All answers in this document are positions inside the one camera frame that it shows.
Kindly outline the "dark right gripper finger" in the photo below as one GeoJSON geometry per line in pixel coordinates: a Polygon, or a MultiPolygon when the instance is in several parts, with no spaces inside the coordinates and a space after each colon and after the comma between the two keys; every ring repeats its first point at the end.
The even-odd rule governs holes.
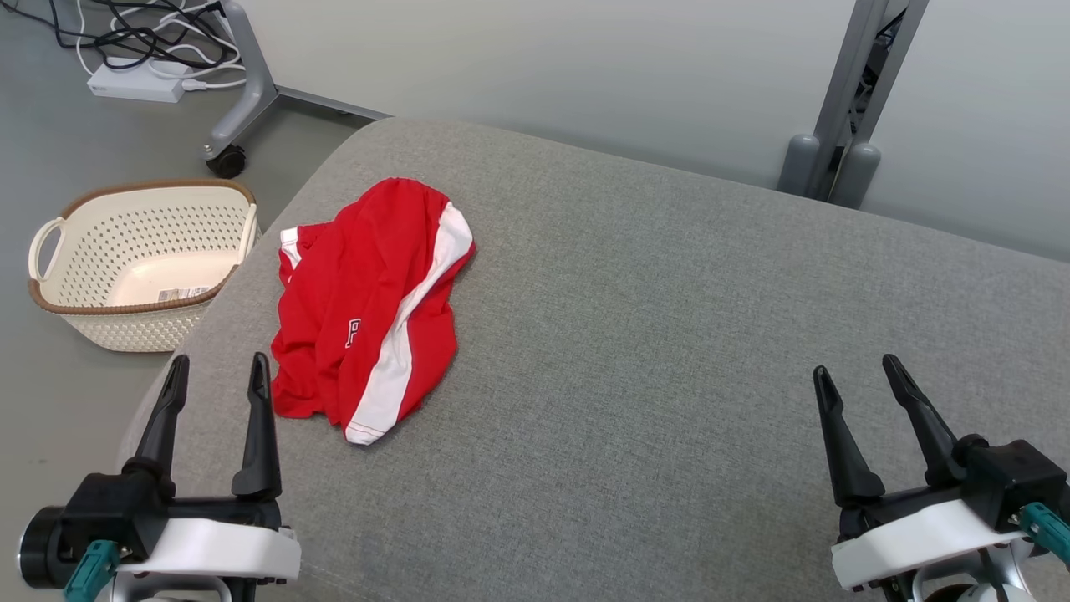
{"type": "Polygon", "coordinates": [[[952,487],[966,477],[966,470],[956,461],[956,435],[941,418],[913,380],[910,371],[893,354],[883,355],[882,367],[899,406],[906,411],[915,438],[924,457],[924,483],[929,487],[952,487]]]}
{"type": "Polygon", "coordinates": [[[815,367],[813,384],[834,503],[840,508],[849,508],[878,499],[885,495],[885,485],[863,460],[843,418],[842,397],[824,365],[815,367]]]}

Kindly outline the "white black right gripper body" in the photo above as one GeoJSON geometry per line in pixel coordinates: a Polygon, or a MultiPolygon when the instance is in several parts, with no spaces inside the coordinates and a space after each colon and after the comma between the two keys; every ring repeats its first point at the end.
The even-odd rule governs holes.
{"type": "Polygon", "coordinates": [[[946,591],[1028,591],[1026,532],[994,528],[958,488],[921,487],[839,508],[834,578],[844,590],[922,591],[939,578],[973,578],[946,591]]]}

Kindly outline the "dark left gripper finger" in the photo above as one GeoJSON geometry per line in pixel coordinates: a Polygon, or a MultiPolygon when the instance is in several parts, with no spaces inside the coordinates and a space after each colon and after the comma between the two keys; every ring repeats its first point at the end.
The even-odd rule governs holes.
{"type": "Polygon", "coordinates": [[[171,477],[175,426],[185,407],[189,379],[190,358],[177,355],[163,381],[136,452],[124,464],[126,473],[142,472],[152,477],[160,495],[175,495],[175,483],[171,477]]]}
{"type": "Polygon", "coordinates": [[[246,392],[249,418],[243,464],[231,482],[231,494],[248,501],[271,501],[282,495],[282,468],[278,452],[270,361],[264,352],[253,355],[251,374],[246,392]]]}

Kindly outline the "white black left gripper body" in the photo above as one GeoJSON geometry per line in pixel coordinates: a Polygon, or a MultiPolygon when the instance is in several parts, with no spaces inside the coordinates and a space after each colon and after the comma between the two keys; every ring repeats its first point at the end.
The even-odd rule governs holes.
{"type": "Polygon", "coordinates": [[[224,518],[194,518],[192,504],[169,518],[148,559],[123,560],[119,573],[197,578],[299,578],[302,549],[282,525],[276,501],[253,503],[224,518]]]}

